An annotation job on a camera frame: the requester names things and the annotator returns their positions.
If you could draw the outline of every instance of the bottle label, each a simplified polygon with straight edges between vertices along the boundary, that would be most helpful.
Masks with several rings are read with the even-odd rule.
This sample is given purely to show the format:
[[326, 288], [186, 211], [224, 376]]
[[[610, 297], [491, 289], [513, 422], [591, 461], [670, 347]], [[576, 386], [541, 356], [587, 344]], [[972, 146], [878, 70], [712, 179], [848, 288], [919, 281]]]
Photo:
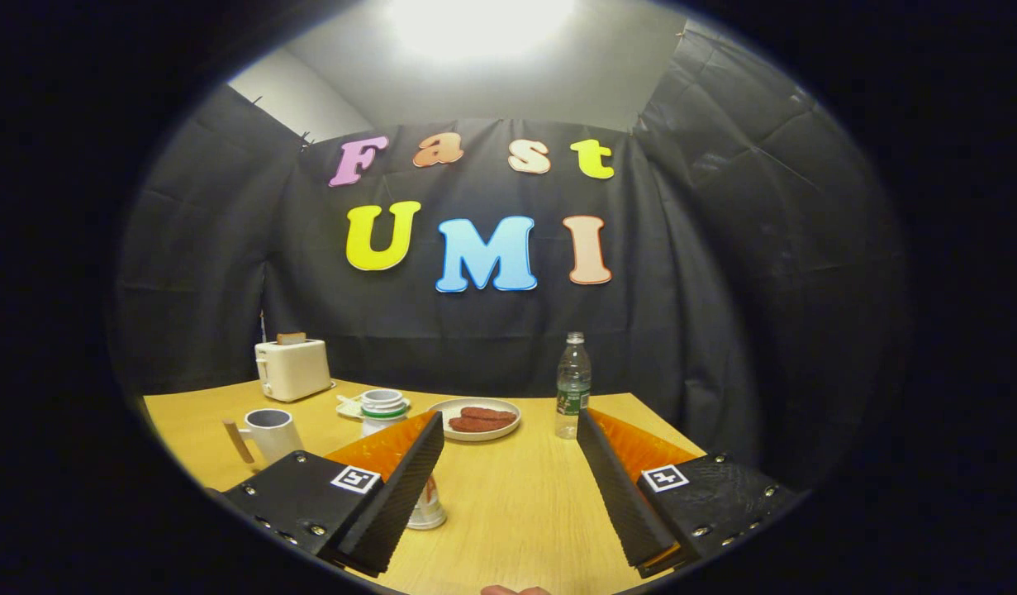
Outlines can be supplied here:
[[556, 411], [563, 415], [578, 415], [588, 407], [588, 391], [558, 391]]

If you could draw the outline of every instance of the jar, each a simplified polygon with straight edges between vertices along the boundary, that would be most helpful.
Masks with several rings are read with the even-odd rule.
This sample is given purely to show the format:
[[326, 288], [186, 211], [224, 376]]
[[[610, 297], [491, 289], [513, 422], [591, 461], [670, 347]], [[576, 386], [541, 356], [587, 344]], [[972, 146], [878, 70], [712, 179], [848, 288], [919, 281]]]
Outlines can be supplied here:
[[361, 393], [361, 435], [368, 436], [406, 419], [406, 399], [391, 389]]

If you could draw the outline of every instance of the white toaster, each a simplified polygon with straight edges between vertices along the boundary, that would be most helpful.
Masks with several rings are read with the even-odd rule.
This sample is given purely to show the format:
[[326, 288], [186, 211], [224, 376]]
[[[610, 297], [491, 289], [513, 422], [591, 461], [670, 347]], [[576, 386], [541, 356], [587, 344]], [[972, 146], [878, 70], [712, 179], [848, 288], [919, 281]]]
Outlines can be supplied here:
[[294, 346], [277, 342], [258, 343], [254, 362], [262, 394], [279, 402], [292, 403], [332, 386], [328, 357], [319, 339], [307, 339]]

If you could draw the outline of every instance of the sausage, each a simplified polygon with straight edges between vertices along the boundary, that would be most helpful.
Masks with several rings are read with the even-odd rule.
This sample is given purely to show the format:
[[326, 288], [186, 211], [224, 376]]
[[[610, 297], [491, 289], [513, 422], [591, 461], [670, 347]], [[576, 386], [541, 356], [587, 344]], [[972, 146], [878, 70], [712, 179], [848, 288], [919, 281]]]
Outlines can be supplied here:
[[458, 432], [492, 432], [506, 425], [512, 425], [515, 419], [479, 419], [477, 417], [453, 417], [448, 421], [451, 428]]
[[466, 407], [460, 410], [464, 417], [474, 417], [475, 419], [489, 419], [489, 421], [500, 421], [507, 419], [508, 422], [516, 421], [516, 414], [510, 411], [494, 411], [485, 407]]

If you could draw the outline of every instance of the plate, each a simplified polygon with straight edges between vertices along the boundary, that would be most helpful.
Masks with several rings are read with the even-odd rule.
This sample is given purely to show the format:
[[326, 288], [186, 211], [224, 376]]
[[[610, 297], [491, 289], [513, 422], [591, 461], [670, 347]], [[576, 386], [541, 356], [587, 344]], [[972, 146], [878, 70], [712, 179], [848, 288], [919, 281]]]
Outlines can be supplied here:
[[[343, 402], [343, 400], [346, 399], [345, 402], [339, 403], [339, 407], [336, 408], [336, 413], [343, 415], [343, 417], [364, 419], [361, 415], [361, 395], [358, 395], [353, 399], [347, 399], [342, 395], [336, 395], [336, 399], [339, 399], [340, 402]], [[413, 403], [410, 403], [410, 400], [406, 399], [406, 397], [403, 397], [402, 400], [403, 402], [406, 402], [406, 411], [409, 411], [409, 408], [412, 407]]]
[[[458, 432], [458, 430], [453, 429], [448, 425], [448, 421], [453, 417], [460, 417], [460, 410], [466, 407], [484, 407], [493, 411], [507, 411], [516, 414], [516, 421], [508, 423], [508, 425], [505, 425], [501, 429], [490, 430], [490, 432]], [[442, 412], [442, 429], [444, 430], [445, 437], [466, 441], [467, 443], [481, 443], [485, 440], [492, 440], [511, 434], [519, 427], [519, 421], [523, 418], [519, 407], [508, 402], [501, 402], [500, 399], [483, 399], [482, 397], [465, 397], [465, 399], [448, 400], [448, 402], [434, 404], [428, 411]]]

